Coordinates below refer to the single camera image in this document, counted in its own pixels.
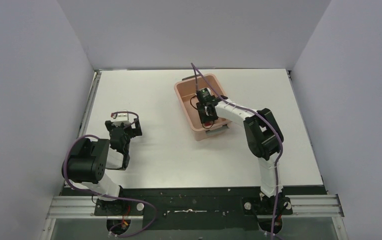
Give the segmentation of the red handled screwdriver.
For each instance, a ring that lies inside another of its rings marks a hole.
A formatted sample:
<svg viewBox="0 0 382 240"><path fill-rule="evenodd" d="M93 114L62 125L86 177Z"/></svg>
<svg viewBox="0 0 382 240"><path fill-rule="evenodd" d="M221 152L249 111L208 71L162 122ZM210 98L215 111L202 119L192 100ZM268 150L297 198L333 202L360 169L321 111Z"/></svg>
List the red handled screwdriver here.
<svg viewBox="0 0 382 240"><path fill-rule="evenodd" d="M204 129L211 129L211 128L213 127L214 124L215 124L214 121L211 121L211 122L205 122L205 123L202 124L202 127L203 127Z"/></svg>

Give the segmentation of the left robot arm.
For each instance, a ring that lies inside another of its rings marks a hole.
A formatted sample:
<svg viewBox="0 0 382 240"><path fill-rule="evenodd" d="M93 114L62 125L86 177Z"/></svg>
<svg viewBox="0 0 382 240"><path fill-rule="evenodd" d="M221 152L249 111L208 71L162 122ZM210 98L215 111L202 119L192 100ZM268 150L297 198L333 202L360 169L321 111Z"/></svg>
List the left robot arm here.
<svg viewBox="0 0 382 240"><path fill-rule="evenodd" d="M127 201L120 197L122 187L105 173L106 170L124 171L130 162L131 139L142 136L139 118L107 120L104 123L109 138L90 140L90 134L78 139L67 154L62 176L70 183L82 184L84 191L107 202L107 208L120 215Z"/></svg>

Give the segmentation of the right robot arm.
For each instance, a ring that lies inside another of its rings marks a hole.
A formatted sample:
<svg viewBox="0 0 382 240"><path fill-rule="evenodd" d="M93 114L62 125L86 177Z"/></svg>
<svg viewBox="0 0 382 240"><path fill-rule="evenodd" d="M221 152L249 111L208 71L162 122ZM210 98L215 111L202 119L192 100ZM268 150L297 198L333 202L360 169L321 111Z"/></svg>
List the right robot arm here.
<svg viewBox="0 0 382 240"><path fill-rule="evenodd" d="M226 96L215 96L209 88L196 92L196 109L202 124L213 123L220 118L229 120L244 129L250 152L258 159L262 196L278 195L280 184L278 163L283 154L284 136L268 108L255 110L234 103Z"/></svg>

